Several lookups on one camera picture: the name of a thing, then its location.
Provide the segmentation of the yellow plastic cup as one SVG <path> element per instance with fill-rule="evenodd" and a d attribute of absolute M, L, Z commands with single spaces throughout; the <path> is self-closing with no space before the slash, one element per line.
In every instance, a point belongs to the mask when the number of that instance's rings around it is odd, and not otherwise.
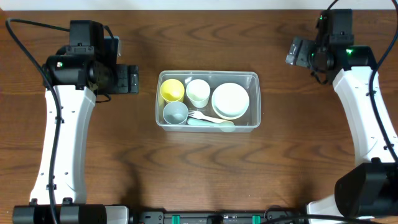
<path fill-rule="evenodd" d="M 173 101 L 183 102 L 185 87 L 183 83 L 177 79 L 168 79 L 161 84 L 160 94 L 167 103 Z"/>

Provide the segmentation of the grey plastic cup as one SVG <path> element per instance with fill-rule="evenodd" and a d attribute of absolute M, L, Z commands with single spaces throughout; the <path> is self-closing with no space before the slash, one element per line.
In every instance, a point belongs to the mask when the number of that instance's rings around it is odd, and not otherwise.
<path fill-rule="evenodd" d="M 163 119 L 167 124 L 183 125 L 188 119 L 188 108 L 179 101 L 168 103 L 163 110 Z"/>

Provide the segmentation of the white plastic cup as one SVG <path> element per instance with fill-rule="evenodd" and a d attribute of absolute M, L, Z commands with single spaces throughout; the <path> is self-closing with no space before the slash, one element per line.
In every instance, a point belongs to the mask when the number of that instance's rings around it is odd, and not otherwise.
<path fill-rule="evenodd" d="M 196 108 L 204 108 L 208 104 L 210 93 L 209 84 L 201 79 L 192 80 L 186 87 L 188 99 Z"/>

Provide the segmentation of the pink plastic fork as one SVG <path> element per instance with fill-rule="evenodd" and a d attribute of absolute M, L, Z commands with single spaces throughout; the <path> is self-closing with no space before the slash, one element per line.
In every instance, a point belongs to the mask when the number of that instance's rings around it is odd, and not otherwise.
<path fill-rule="evenodd" d="M 227 123 L 233 123 L 233 122 L 228 121 L 228 120 L 225 120 L 225 119 L 214 118 L 214 117 L 211 117 L 211 116 L 204 115 L 201 111 L 193 111 L 193 110 L 190 110 L 190 111 L 188 112 L 188 115 L 189 115 L 190 117 L 192 117 L 192 118 L 195 118 L 195 119 L 204 119 L 204 120 L 206 120 L 206 121 L 210 121 L 210 122 L 218 123 L 218 124 L 220 124 L 220 123 L 225 123 L 225 122 L 227 122 Z"/>

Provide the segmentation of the light green plastic utensil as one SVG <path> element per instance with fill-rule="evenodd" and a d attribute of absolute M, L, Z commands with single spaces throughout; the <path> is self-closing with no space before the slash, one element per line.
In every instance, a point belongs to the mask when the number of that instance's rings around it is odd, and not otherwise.
<path fill-rule="evenodd" d="M 222 123 L 213 123 L 210 121 L 188 118 L 187 124 L 191 126 L 210 126 L 210 127 L 219 127 L 222 132 L 232 133 L 236 130 L 234 123 L 229 121 L 223 121 Z"/>

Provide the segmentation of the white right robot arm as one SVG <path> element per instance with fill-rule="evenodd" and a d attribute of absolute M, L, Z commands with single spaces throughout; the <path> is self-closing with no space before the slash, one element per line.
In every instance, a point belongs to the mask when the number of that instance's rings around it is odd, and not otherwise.
<path fill-rule="evenodd" d="M 345 111 L 355 167 L 334 192 L 306 206 L 309 223 L 341 223 L 397 215 L 397 134 L 379 89 L 377 63 L 368 46 L 326 44 L 296 37 L 287 64 L 325 73 Z"/>

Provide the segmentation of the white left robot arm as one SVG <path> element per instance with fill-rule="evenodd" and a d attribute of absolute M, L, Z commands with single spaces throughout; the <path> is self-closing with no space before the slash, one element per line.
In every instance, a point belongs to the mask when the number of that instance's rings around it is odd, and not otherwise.
<path fill-rule="evenodd" d="M 137 93 L 137 66 L 117 64 L 119 37 L 72 37 L 42 65 L 47 121 L 39 173 L 13 223 L 133 223 L 125 205 L 86 202 L 88 126 L 99 95 Z"/>

